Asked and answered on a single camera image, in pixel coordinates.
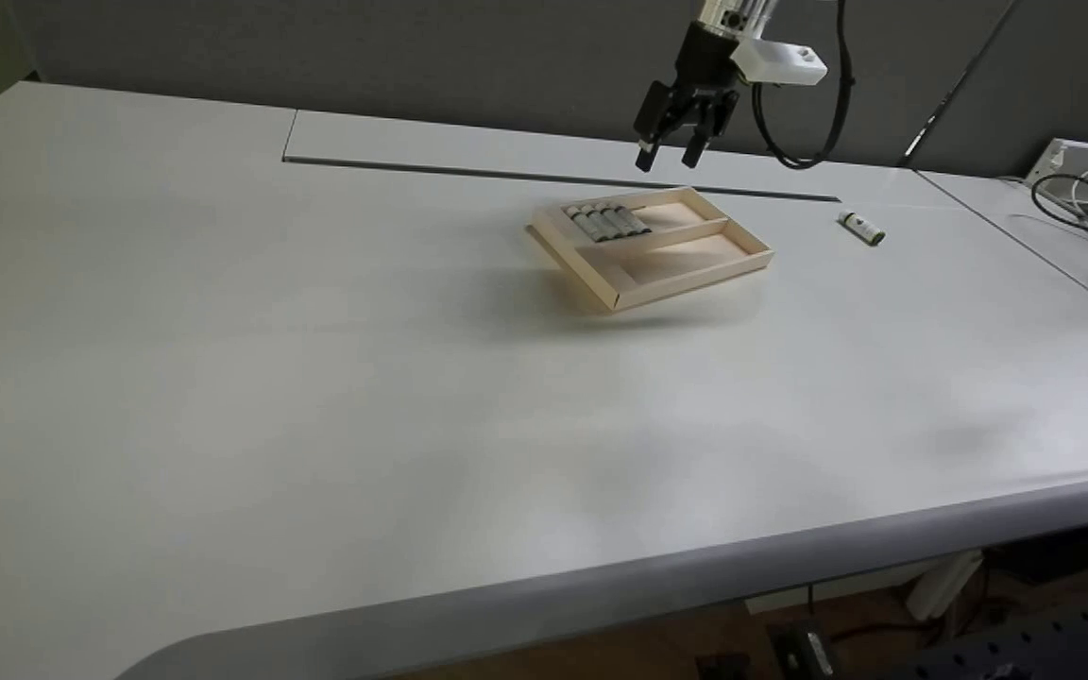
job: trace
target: wooden frame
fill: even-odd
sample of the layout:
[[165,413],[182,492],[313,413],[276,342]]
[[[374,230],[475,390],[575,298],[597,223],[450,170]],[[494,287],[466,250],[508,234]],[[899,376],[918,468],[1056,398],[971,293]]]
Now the wooden frame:
[[593,240],[566,206],[542,213],[528,234],[610,315],[687,293],[768,268],[771,250],[694,190],[631,194],[622,202],[650,234]]

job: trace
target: wooden tray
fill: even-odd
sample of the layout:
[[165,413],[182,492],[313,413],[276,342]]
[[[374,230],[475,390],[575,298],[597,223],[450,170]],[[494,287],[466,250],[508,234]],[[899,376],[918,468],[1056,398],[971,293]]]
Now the wooden tray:
[[610,315],[698,291],[768,268],[771,250],[694,190],[631,194],[585,202],[622,206],[650,234],[597,240],[570,216],[580,202],[542,213],[528,234]]

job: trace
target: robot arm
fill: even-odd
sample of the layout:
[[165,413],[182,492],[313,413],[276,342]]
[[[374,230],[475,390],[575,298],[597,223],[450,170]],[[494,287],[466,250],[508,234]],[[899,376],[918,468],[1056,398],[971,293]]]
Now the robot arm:
[[654,82],[636,133],[643,141],[636,167],[650,170],[665,136],[692,128],[683,167],[694,167],[704,147],[728,126],[743,82],[818,87],[828,68],[808,45],[768,40],[768,24],[777,0],[704,0],[678,78]]

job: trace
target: floor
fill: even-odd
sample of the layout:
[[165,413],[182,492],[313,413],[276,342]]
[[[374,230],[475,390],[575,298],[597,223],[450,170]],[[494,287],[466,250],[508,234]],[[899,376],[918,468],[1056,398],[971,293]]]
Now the floor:
[[[818,602],[813,618],[830,639],[842,680],[870,680],[911,652],[1005,614],[1088,598],[1088,571],[1052,587],[1022,587],[1001,571],[971,579],[945,622],[918,628],[904,589]],[[743,652],[748,680],[784,680],[768,628],[801,622],[808,607],[748,614],[741,602],[597,631],[566,642],[411,673],[408,680],[698,680],[694,658]]]

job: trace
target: table surface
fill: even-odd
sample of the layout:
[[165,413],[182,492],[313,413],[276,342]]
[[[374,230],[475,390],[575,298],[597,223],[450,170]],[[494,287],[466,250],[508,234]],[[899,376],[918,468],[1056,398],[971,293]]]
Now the table surface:
[[969,176],[969,172],[926,172],[928,185],[962,199],[985,223],[1061,268],[1088,291],[1088,234],[1048,218],[1025,182],[1015,176]]
[[[713,156],[893,236],[867,250],[835,202],[713,197],[775,265],[604,321],[522,223],[610,190],[290,167],[290,116],[38,82],[0,99],[0,676],[148,652],[133,676],[178,676],[189,662],[160,651],[197,636],[650,559],[694,575],[717,547],[820,535],[777,568],[797,580],[893,555],[897,516],[918,516],[911,555],[1085,516],[1052,498],[1088,492],[1088,291],[918,172]],[[411,133],[392,126],[389,156]],[[547,136],[452,133],[474,158],[552,156]],[[787,587],[733,571],[717,589]],[[537,622],[466,642],[713,592],[682,575],[654,571],[650,604],[583,589],[583,613],[514,607]],[[411,618],[389,631],[276,676],[431,662]]]

